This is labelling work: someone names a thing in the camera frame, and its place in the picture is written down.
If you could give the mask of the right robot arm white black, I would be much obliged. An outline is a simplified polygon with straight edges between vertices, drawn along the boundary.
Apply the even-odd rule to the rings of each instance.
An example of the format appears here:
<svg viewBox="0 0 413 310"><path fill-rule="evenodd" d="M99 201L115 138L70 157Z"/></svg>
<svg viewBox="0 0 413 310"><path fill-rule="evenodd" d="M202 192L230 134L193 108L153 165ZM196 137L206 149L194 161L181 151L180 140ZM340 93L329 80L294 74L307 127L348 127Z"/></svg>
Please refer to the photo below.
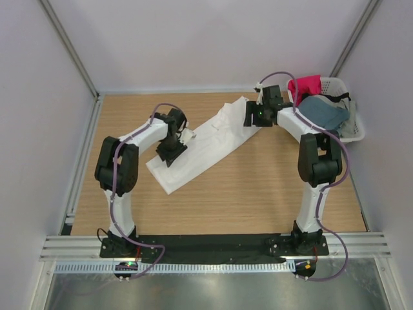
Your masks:
<svg viewBox="0 0 413 310"><path fill-rule="evenodd" d="M304 182L299 214L289 236L270 238L270 254L311 255L323 245L322 217L329 185L343 170L341 145L336 131L315 129L291 102L284 102L280 87L255 87L258 97L247 101L245 127L272 127L285 129L299 142L297 170Z"/></svg>

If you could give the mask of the white t shirt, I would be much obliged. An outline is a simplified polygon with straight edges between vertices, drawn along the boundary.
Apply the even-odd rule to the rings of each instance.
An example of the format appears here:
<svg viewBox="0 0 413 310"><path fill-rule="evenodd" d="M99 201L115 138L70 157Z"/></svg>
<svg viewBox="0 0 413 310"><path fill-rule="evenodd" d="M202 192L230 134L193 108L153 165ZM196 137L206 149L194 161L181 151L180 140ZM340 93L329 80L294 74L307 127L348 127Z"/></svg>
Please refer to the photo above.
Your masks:
<svg viewBox="0 0 413 310"><path fill-rule="evenodd" d="M214 117L195 129L195 138L170 167L158 156L146 163L167 194L198 177L258 132L257 127L243 125L247 101L241 96L233 103L225 103Z"/></svg>

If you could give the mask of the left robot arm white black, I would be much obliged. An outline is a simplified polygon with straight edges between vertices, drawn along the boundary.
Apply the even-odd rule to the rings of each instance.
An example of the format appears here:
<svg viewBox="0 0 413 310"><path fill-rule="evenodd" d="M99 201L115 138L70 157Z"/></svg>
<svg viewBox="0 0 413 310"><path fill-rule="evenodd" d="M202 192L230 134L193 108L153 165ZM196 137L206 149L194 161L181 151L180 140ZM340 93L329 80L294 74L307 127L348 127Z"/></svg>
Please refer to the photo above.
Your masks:
<svg viewBox="0 0 413 310"><path fill-rule="evenodd" d="M108 201L110 227L102 250L111 255L128 256L138 247L136 225L132 218L132 190L138 180L139 157L153 145L167 167L187 150L192 134L187 129L184 112L169 105L166 114L153 111L148 120L134 131L119 138L103 140L94 172Z"/></svg>

